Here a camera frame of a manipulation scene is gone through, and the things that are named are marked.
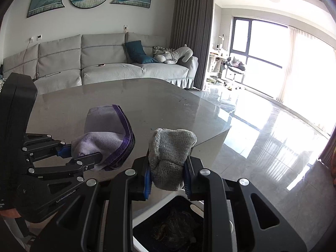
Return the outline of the lavender purple-trimmed cloth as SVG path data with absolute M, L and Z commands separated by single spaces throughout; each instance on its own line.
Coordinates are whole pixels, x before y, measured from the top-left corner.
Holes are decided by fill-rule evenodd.
M 99 152 L 102 159 L 93 171 L 112 171 L 122 167 L 135 145 L 135 136 L 122 108 L 104 105 L 91 108 L 87 114 L 84 134 L 71 142 L 73 158 Z

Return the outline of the grey knitted cloth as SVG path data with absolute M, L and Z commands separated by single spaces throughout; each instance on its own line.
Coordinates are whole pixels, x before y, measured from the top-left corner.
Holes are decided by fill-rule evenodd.
M 184 129 L 156 129 L 149 141 L 148 160 L 154 185 L 177 191 L 183 187 L 183 166 L 197 142 L 195 133 Z

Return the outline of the white trash bin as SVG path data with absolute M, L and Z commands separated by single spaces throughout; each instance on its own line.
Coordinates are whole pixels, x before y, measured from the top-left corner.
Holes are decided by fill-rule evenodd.
M 233 251 L 224 193 L 204 200 L 201 216 L 183 196 L 175 196 L 133 227 L 135 251 Z

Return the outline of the grey sectional sofa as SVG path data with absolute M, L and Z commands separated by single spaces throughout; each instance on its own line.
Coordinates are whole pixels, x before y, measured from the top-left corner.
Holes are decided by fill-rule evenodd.
M 133 63 L 126 42 L 140 40 L 147 56 L 153 46 L 166 46 L 164 37 L 136 33 L 83 34 L 42 42 L 4 59 L 2 75 L 30 76 L 39 94 L 106 81 L 154 78 L 182 89 L 190 89 L 198 69 L 198 58 L 177 64 Z

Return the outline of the teal cushion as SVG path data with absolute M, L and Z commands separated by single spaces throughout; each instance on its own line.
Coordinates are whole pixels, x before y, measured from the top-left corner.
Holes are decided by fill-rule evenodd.
M 150 63 L 158 63 L 154 58 L 147 56 L 145 51 L 143 50 L 143 46 L 140 40 L 133 42 L 125 43 L 127 54 L 129 55 L 130 60 L 133 63 L 138 64 L 150 64 Z

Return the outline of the black white patterned cushion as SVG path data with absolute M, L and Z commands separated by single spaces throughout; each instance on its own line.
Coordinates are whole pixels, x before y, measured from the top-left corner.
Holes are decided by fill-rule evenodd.
M 160 46 L 153 46 L 153 56 L 169 53 L 175 51 L 174 48 L 168 48 L 168 47 L 160 47 Z

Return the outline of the grey plush toy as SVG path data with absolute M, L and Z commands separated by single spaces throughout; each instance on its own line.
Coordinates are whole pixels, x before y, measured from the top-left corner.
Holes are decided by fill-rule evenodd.
M 173 52 L 157 55 L 154 57 L 159 63 L 165 64 L 177 64 L 179 59 L 182 59 L 186 63 L 193 56 L 193 51 L 191 48 L 184 46 L 175 49 Z

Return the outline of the grey curtain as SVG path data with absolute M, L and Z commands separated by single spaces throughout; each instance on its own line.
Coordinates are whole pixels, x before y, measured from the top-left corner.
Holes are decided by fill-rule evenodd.
M 170 46 L 186 44 L 198 58 L 194 87 L 202 89 L 209 58 L 215 0 L 175 0 Z

